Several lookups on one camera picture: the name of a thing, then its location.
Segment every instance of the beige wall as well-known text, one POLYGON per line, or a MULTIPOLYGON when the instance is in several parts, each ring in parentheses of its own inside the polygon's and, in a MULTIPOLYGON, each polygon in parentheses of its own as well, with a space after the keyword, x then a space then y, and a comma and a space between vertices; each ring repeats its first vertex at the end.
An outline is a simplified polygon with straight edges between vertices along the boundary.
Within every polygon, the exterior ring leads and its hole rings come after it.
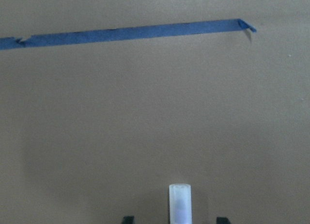
POLYGON ((244 18, 0 52, 0 223, 310 222, 310 0, 0 0, 0 37, 244 18))

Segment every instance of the white cap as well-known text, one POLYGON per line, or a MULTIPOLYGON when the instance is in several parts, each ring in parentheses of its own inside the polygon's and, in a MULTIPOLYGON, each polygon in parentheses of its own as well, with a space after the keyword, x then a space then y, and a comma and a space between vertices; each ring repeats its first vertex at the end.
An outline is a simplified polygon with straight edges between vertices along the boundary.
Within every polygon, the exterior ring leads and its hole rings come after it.
POLYGON ((170 224, 192 224, 192 201, 189 184, 169 186, 170 224))

